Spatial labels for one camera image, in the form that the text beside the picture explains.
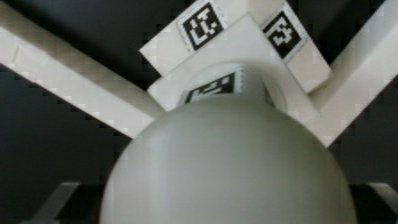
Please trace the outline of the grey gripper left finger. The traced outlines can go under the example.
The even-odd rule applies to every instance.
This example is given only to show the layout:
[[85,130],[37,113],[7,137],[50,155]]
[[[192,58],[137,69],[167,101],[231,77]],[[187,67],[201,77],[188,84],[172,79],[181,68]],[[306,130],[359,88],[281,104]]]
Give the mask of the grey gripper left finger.
[[20,224],[60,224],[57,215],[62,211],[78,186],[78,182],[62,182],[59,184],[32,218],[23,220]]

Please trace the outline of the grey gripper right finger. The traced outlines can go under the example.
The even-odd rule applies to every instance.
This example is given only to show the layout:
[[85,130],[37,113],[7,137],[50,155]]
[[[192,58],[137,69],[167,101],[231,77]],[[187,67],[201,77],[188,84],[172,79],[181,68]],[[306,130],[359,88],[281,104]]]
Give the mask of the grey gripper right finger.
[[387,183],[370,183],[370,187],[377,192],[393,212],[398,214],[398,192]]

